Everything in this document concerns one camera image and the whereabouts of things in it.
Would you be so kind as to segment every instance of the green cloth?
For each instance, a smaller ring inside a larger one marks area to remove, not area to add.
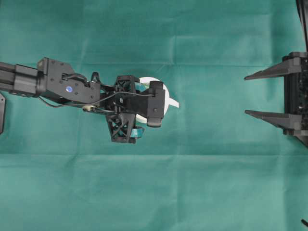
[[[307,149],[244,114],[283,112],[283,79],[243,80],[304,50],[295,0],[0,0],[1,62],[155,77],[180,102],[132,145],[5,94],[0,229],[306,230]]]

